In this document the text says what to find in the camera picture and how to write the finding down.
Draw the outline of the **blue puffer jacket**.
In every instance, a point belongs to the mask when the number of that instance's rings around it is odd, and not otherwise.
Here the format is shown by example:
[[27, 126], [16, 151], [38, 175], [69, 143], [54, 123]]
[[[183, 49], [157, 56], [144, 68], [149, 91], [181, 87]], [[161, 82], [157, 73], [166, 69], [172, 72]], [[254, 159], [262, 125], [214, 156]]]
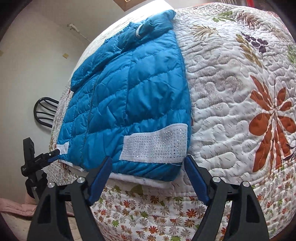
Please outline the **blue puffer jacket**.
[[59, 158], [84, 171], [112, 159], [117, 178], [170, 182], [190, 143], [185, 63], [167, 10], [129, 23], [73, 73]]

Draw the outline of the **black metal chair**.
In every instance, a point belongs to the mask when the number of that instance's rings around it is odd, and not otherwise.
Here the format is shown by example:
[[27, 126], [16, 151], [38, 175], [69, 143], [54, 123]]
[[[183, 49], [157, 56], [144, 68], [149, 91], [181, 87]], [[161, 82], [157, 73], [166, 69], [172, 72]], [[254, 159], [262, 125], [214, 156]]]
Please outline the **black metal chair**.
[[52, 128], [59, 102], [51, 97], [41, 97], [34, 105], [35, 121], [46, 128]]

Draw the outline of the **floral quilted bedspread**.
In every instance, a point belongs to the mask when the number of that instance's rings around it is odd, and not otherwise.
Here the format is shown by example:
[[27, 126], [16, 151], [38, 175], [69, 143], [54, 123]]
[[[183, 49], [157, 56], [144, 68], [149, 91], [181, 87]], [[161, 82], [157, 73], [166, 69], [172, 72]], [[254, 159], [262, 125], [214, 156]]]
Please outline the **floral quilted bedspread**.
[[[50, 149], [58, 149], [77, 68], [129, 23], [167, 10], [154, 1], [90, 43], [61, 96]], [[173, 11], [191, 104], [186, 156], [225, 183], [248, 184], [263, 212], [260, 231], [273, 238], [295, 216], [295, 41], [267, 11], [219, 3]], [[88, 172], [60, 159], [48, 171], [58, 185]], [[183, 160], [170, 182], [133, 182], [112, 171], [91, 209], [108, 240], [192, 240], [207, 206], [197, 198]]]

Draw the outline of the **wooden framed window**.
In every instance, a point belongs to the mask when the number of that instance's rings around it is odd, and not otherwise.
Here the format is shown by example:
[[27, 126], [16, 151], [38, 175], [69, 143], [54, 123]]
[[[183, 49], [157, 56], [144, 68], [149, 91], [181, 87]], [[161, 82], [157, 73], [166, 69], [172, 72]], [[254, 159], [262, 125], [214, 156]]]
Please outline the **wooden framed window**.
[[113, 0], [124, 12], [137, 9], [151, 2], [151, 0]]

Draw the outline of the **beige wall switch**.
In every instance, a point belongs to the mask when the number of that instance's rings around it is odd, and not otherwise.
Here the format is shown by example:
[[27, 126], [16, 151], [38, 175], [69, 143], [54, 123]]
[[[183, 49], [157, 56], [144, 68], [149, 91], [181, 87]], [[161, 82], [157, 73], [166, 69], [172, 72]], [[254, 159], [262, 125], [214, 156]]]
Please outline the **beige wall switch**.
[[64, 53], [63, 57], [67, 59], [69, 57], [69, 55], [67, 53]]

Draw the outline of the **wall mounted white device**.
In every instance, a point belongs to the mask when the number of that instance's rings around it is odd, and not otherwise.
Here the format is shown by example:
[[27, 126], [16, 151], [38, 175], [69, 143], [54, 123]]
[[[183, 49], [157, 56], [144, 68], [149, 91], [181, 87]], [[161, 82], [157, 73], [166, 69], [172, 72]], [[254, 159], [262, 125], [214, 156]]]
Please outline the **wall mounted white device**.
[[70, 30], [74, 30], [75, 32], [80, 33], [80, 31], [78, 30], [78, 28], [77, 28], [73, 23], [69, 23], [69, 24], [67, 25], [67, 27], [68, 27]]

